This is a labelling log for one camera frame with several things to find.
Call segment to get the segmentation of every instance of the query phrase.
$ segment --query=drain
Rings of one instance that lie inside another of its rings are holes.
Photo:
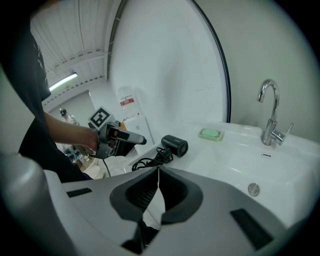
[[[257,195],[259,195],[260,193],[260,187],[257,183],[251,183],[248,186],[248,192],[250,194],[250,196],[252,197],[256,197]]]

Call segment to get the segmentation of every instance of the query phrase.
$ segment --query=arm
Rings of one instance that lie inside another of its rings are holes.
[[[95,129],[62,122],[47,112],[44,112],[44,117],[54,142],[82,145],[97,150],[98,137]]]

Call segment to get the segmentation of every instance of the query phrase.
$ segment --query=hand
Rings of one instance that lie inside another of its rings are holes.
[[[93,151],[97,151],[97,146],[98,146],[98,135],[97,135],[97,130],[92,129],[89,133],[88,137],[88,145],[90,149]]]

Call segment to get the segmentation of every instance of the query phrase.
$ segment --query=black hair dryer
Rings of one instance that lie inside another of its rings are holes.
[[[170,149],[171,152],[179,158],[183,157],[187,153],[189,147],[186,140],[172,135],[164,136],[161,139],[161,144],[165,149]]]

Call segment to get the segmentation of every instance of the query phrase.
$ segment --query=robotic hand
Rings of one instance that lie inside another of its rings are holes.
[[[92,157],[106,159],[118,153],[121,142],[145,145],[144,136],[120,129],[121,123],[102,106],[89,118],[89,125],[97,129],[98,145]]]

